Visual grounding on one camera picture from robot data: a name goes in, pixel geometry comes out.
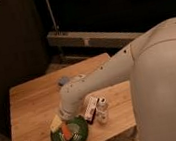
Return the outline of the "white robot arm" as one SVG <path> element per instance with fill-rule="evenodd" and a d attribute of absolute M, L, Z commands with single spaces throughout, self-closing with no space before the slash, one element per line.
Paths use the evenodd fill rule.
<path fill-rule="evenodd" d="M 130 82 L 140 141 L 176 141 L 176 17 L 166 19 L 84 78 L 60 89 L 59 115 L 76 116 L 93 91 Z"/>

